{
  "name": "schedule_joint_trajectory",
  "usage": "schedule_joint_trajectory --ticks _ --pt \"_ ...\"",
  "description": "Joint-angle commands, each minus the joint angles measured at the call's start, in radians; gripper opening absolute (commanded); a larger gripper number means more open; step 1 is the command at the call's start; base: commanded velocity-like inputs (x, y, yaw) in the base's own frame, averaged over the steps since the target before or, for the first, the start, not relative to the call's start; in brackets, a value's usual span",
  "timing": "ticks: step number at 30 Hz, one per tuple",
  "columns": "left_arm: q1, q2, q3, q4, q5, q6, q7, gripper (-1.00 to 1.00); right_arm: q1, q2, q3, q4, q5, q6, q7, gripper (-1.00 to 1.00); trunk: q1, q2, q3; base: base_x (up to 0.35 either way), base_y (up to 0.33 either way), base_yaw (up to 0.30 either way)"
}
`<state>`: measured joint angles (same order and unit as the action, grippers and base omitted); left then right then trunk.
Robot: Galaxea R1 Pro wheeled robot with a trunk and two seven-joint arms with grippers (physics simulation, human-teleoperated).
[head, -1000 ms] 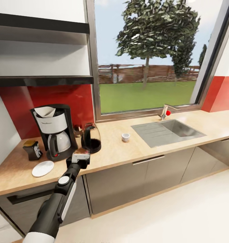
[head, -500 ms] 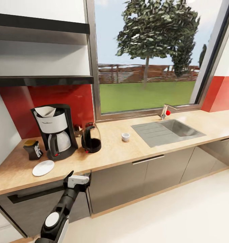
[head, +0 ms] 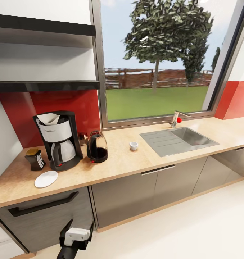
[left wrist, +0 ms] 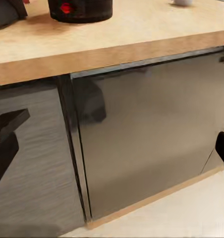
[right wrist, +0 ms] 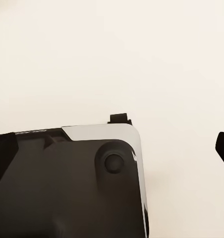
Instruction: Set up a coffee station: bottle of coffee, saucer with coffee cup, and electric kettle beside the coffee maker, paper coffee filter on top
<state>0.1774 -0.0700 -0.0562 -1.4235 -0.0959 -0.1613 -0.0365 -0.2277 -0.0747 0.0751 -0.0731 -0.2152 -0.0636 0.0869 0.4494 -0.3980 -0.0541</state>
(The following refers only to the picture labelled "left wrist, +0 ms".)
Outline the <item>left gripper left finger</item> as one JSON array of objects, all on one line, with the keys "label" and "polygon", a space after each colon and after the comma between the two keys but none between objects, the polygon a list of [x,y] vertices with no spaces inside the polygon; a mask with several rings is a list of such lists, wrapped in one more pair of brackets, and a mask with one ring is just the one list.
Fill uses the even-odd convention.
[{"label": "left gripper left finger", "polygon": [[18,151],[18,140],[14,132],[0,135],[0,180]]}]

